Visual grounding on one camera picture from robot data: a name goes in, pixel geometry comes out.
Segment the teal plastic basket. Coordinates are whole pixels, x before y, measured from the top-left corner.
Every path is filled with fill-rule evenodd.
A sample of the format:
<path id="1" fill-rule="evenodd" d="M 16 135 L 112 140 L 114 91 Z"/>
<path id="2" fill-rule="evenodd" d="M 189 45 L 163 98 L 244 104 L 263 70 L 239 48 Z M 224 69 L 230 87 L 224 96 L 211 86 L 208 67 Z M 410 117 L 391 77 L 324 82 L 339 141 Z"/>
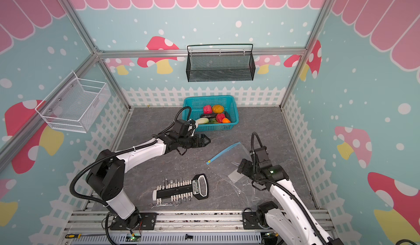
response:
<path id="1" fill-rule="evenodd" d="M 188 117 L 188 112 L 183 113 L 183 119 L 197 120 L 200 115 L 203 114 L 203 107 L 207 105 L 221 105 L 224 107 L 225 117 L 228 118 L 231 123 L 217 123 L 217 124 L 205 124 L 198 125 L 196 129 L 199 132 L 203 131 L 222 131 L 230 130 L 239 123 L 239 114 L 236 107 L 236 102 L 233 96 L 201 96 L 201 97 L 189 97 L 184 100 L 184 107 L 190 107 L 191 113 Z"/>

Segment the red toy pepper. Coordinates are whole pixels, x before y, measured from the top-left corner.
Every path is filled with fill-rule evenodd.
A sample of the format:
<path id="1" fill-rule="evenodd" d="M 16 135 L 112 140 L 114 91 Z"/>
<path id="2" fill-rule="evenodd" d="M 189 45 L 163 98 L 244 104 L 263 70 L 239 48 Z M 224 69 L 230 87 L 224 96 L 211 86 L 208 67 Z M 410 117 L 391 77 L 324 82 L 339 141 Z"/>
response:
<path id="1" fill-rule="evenodd" d="M 217 114 L 215 119 L 218 123 L 223 123 L 223 120 L 225 119 L 225 114 L 224 113 Z"/>

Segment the pink toy fruit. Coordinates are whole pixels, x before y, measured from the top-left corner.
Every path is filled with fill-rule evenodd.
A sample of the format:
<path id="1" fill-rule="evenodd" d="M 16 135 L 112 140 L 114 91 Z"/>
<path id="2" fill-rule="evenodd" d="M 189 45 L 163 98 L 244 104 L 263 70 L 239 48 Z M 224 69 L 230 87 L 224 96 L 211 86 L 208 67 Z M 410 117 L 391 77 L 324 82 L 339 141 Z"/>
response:
<path id="1" fill-rule="evenodd" d="M 204 114 L 212 114 L 213 113 L 213 109 L 211 105 L 207 105 L 203 107 L 203 113 Z"/>

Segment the clear zip top bag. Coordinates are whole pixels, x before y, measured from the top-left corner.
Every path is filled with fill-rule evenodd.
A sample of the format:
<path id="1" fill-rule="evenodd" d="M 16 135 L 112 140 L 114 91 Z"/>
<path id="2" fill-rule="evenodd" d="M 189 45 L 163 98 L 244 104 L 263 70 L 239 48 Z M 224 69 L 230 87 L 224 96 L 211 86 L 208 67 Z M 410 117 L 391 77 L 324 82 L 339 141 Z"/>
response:
<path id="1" fill-rule="evenodd" d="M 257 196 L 257 190 L 252 187 L 252 181 L 237 171 L 243 159 L 251 161 L 249 151 L 238 142 L 222 150 L 206 164 L 228 182 L 240 198 L 246 199 L 249 203 L 258 203 L 261 198 Z"/>

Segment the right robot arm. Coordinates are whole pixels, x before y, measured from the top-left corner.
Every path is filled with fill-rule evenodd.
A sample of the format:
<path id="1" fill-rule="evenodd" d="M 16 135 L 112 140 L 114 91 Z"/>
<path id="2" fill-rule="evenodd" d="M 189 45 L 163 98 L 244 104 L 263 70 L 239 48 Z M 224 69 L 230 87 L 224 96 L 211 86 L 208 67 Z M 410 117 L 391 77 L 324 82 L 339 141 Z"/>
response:
<path id="1" fill-rule="evenodd" d="M 289 176 L 280 165 L 270 160 L 249 161 L 242 159 L 237 172 L 248 177 L 252 183 L 261 185 L 281 205 L 266 202 L 260 208 L 260 222 L 279 234 L 287 245 L 342 245 L 339 238 L 333 238 L 315 220 L 299 198 Z"/>

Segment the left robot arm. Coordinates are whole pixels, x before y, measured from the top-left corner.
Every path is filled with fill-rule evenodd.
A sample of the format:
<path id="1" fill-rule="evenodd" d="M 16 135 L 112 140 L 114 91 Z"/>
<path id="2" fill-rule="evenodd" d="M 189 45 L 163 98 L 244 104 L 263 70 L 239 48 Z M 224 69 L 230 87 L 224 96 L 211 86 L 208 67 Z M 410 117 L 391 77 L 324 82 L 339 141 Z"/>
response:
<path id="1" fill-rule="evenodd" d="M 82 169 L 70 183 L 70 193 L 79 199 L 91 200 L 104 205 L 122 227 L 132 230 L 139 227 L 142 217 L 124 190 L 125 174 L 132 168 L 158 156 L 163 156 L 179 148 L 203 148 L 211 143 L 205 134 L 170 136 L 169 133 L 154 135 L 141 145 L 119 152 L 104 150 L 96 161 Z M 99 195 L 94 198 L 76 191 L 75 185 L 86 175 L 86 182 Z"/>

